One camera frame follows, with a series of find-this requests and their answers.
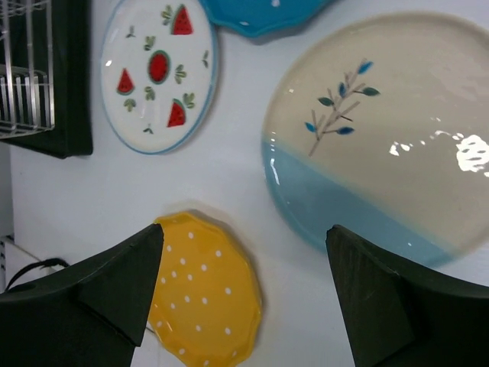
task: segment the black cable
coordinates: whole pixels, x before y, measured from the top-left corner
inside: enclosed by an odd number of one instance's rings
[[[15,273],[12,279],[8,282],[5,292],[7,292],[10,289],[10,287],[13,285],[13,283],[15,283],[16,280],[18,280],[22,275],[28,273],[29,271],[35,268],[51,268],[57,265],[62,266],[64,268],[68,268],[70,266],[70,264],[68,264],[62,258],[48,258],[46,260],[34,262],[32,264],[24,266],[21,270]]]

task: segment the watermelon slice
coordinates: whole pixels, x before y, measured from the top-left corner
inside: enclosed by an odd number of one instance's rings
[[[192,34],[193,28],[190,22],[189,13],[185,5],[181,5],[176,10],[175,18],[171,25],[171,34]]]
[[[117,93],[128,96],[134,91],[134,84],[126,68],[122,69],[121,79],[117,85]]]
[[[170,73],[170,57],[163,50],[154,51],[147,63],[147,74],[155,84],[164,82]]]
[[[172,128],[175,126],[181,126],[185,124],[186,116],[185,116],[185,108],[183,104],[178,99],[173,100],[173,105],[171,106],[170,118],[168,119],[168,128]]]

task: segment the dish rack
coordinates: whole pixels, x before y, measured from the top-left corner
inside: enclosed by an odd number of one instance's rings
[[[46,17],[47,47],[42,57],[47,70],[37,70],[34,56],[33,13]],[[26,44],[12,39],[11,20],[25,17]],[[0,63],[0,140],[37,134],[54,128],[53,30],[51,0],[0,0],[0,28],[5,63]],[[15,66],[12,51],[27,48],[27,67]]]

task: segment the white table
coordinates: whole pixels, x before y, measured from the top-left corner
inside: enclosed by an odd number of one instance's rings
[[[243,365],[353,366],[328,260],[287,227],[267,192],[260,143],[268,101],[300,54],[353,21],[429,9],[489,28],[487,1],[339,0],[304,28],[266,40],[221,29],[221,75],[209,116],[195,138],[165,156],[127,149],[102,110],[98,60],[115,4],[93,2],[94,154],[59,161],[11,150],[16,242],[39,258],[55,255],[73,263],[119,243],[157,216],[200,209],[234,228],[261,280],[264,321],[254,354]],[[489,284],[487,259],[489,248],[443,271]],[[181,365],[152,343],[152,365]]]

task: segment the yellow polka dot plate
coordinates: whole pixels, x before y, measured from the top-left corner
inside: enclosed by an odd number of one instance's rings
[[[156,223],[164,253],[149,322],[161,343],[189,367],[243,362],[253,350],[261,297],[239,244],[188,212]]]

